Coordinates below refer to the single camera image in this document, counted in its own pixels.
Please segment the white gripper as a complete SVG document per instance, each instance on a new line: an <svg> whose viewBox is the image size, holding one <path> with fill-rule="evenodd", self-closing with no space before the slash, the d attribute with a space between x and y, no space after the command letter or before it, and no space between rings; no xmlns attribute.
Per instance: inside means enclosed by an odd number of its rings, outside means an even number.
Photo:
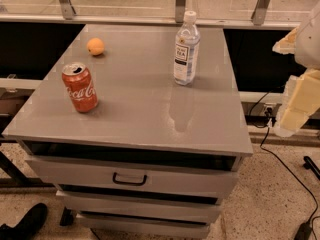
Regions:
<svg viewBox="0 0 320 240"><path fill-rule="evenodd" d="M285 85L276 115L275 134L290 137L320 108L320 71L316 70L320 68L320 2L299 28L274 44L272 51L284 55L295 53L298 64L314 68L299 77L291 75Z"/></svg>

